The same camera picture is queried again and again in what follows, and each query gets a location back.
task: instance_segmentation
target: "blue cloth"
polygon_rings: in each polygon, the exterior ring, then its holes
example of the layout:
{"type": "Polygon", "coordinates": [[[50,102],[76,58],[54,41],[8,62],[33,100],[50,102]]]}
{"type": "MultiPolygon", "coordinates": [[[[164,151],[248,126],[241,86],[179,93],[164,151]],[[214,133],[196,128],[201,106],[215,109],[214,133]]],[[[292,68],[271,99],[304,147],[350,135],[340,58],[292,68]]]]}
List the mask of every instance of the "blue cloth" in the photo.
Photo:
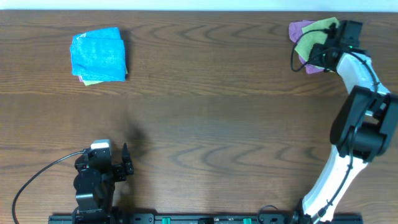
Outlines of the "blue cloth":
{"type": "Polygon", "coordinates": [[[93,30],[73,37],[70,46],[72,75],[84,81],[124,81],[124,42],[117,27],[93,30]]]}

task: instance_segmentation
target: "stack of folded cloths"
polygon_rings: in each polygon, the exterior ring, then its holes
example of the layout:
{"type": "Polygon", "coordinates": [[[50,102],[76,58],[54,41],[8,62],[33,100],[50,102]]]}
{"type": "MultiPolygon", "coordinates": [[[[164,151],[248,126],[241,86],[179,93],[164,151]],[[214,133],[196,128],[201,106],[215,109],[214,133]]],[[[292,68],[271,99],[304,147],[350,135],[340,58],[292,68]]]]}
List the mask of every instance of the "stack of folded cloths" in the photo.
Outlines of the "stack of folded cloths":
{"type": "Polygon", "coordinates": [[[117,27],[93,30],[73,37],[72,75],[85,85],[126,79],[124,42],[117,27]]]}
{"type": "MultiPolygon", "coordinates": [[[[338,20],[335,17],[329,19],[323,19],[320,21],[300,21],[300,22],[292,22],[289,25],[289,37],[293,42],[296,42],[297,39],[305,32],[314,29],[327,29],[332,23],[338,24],[338,20]]],[[[327,35],[323,32],[312,32],[311,34],[303,37],[297,44],[295,50],[299,55],[299,59],[302,63],[305,63],[310,57],[310,52],[312,46],[316,43],[324,44],[326,41],[327,35]]],[[[308,74],[322,72],[323,68],[316,67],[314,65],[306,65],[305,69],[308,74]]]]}

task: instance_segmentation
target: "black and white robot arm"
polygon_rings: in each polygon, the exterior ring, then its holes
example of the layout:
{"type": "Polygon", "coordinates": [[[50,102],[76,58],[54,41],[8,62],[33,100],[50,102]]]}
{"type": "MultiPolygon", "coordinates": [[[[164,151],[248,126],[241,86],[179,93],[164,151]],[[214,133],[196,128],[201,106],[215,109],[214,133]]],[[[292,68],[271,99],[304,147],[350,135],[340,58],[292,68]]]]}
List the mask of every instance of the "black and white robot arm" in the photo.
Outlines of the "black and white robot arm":
{"type": "Polygon", "coordinates": [[[310,55],[315,55],[310,64],[343,79],[349,97],[333,123],[326,166],[302,200],[308,223],[332,221],[348,186],[375,156],[386,151],[397,125],[398,97],[380,83],[367,52],[357,49],[361,26],[353,21],[341,21],[339,28],[331,26],[325,44],[315,44],[310,55]],[[377,124],[365,122],[365,116],[372,116],[377,124]]]}

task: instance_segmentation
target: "white arm segment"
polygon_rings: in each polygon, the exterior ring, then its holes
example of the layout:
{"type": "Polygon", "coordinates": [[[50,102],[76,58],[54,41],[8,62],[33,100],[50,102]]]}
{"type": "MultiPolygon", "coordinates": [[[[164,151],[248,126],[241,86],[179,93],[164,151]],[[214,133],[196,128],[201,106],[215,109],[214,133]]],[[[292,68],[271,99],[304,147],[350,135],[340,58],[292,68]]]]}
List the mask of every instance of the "white arm segment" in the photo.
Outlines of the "white arm segment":
{"type": "MultiPolygon", "coordinates": [[[[314,216],[319,209],[323,208],[328,201],[333,197],[337,188],[340,186],[346,174],[349,165],[349,155],[342,158],[339,156],[336,146],[331,146],[330,157],[326,166],[323,168],[321,176],[311,189],[310,193],[306,194],[303,199],[304,214],[314,216]]],[[[331,221],[335,208],[346,192],[348,186],[356,177],[356,175],[363,170],[368,163],[364,163],[362,159],[355,158],[353,160],[353,169],[349,172],[348,178],[337,195],[333,205],[330,205],[326,214],[321,218],[321,222],[331,221]]]]}
{"type": "MultiPolygon", "coordinates": [[[[363,54],[356,55],[364,60],[367,65],[369,65],[370,69],[373,71],[373,74],[376,76],[377,82],[379,82],[379,78],[372,68],[371,58],[363,54]]],[[[374,83],[371,74],[366,67],[354,56],[344,53],[339,60],[336,71],[342,77],[348,93],[351,93],[351,90],[355,85],[374,90],[374,83]]],[[[378,85],[377,92],[381,95],[385,95],[389,93],[389,90],[380,83],[378,85]]],[[[370,111],[367,111],[366,114],[370,116],[372,115],[370,111]]],[[[333,205],[328,207],[326,214],[321,218],[320,221],[325,222],[331,221],[333,219],[333,214],[338,202],[356,175],[363,170],[367,164],[368,163],[364,163],[362,159],[354,157],[353,169],[350,171],[343,188],[337,195],[333,205]]],[[[317,180],[310,193],[304,196],[302,204],[304,214],[310,215],[311,217],[316,215],[319,209],[323,208],[328,201],[331,200],[343,181],[348,169],[348,165],[349,155],[345,156],[344,158],[340,157],[336,146],[332,146],[330,157],[325,168],[323,168],[321,176],[317,180]]]]}

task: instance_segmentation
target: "wooden table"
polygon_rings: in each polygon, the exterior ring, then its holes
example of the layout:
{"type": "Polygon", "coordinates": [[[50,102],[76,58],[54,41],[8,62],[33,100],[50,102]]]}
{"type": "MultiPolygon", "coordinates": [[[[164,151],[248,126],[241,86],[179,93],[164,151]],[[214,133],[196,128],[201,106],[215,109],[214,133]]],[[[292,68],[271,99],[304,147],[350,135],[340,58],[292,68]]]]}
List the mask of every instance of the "wooden table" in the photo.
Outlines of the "wooden table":
{"type": "MultiPolygon", "coordinates": [[[[136,173],[115,193],[126,209],[293,209],[328,159],[347,93],[338,75],[290,70],[287,28],[331,16],[364,22],[362,47],[397,93],[398,14],[1,11],[0,223],[12,222],[12,200],[31,176],[95,139],[130,148],[136,173]],[[69,46],[75,34],[102,27],[120,28],[129,78],[84,86],[71,75],[69,46]]],[[[337,210],[398,222],[397,158],[395,135],[337,210]]],[[[21,223],[72,212],[75,159],[25,189],[21,223]]]]}

